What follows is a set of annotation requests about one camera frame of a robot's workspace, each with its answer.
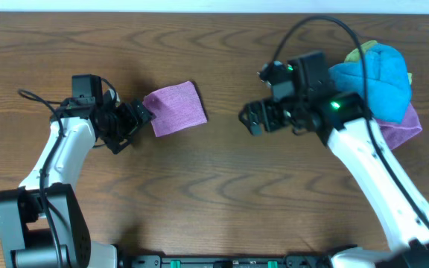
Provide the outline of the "purple microfiber cloth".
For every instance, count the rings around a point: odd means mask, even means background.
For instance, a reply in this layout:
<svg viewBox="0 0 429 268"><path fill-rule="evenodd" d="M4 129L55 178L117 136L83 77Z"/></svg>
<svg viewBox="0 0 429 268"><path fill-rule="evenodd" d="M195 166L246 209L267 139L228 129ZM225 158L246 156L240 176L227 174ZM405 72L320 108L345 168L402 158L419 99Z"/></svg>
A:
<svg viewBox="0 0 429 268"><path fill-rule="evenodd" d="M142 103L154 116L151 124L157 138L208 122L191 81L151 92Z"/></svg>

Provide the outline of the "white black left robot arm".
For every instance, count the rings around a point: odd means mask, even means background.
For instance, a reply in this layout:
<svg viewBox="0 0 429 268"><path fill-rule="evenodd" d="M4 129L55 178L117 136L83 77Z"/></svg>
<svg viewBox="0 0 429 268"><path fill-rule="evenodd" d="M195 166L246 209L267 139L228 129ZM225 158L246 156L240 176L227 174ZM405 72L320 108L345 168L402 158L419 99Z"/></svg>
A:
<svg viewBox="0 0 429 268"><path fill-rule="evenodd" d="M66 100L52 113L51 134L34 169L18 188L0 191L5 265L118 267L118 248L91 239L75 188L98 139L120 153L152 115L138 100Z"/></svg>

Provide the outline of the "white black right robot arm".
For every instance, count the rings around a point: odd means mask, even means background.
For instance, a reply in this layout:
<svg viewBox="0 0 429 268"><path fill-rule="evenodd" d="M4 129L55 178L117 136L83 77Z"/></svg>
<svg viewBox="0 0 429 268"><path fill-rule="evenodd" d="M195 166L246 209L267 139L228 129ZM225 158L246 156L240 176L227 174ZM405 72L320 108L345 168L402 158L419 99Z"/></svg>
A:
<svg viewBox="0 0 429 268"><path fill-rule="evenodd" d="M360 186L390 249L341 249L328 256L330 267L429 267L429 202L386 145L358 94L314 101L266 98L246 104L239 120L252 135L287 126L316 133Z"/></svg>

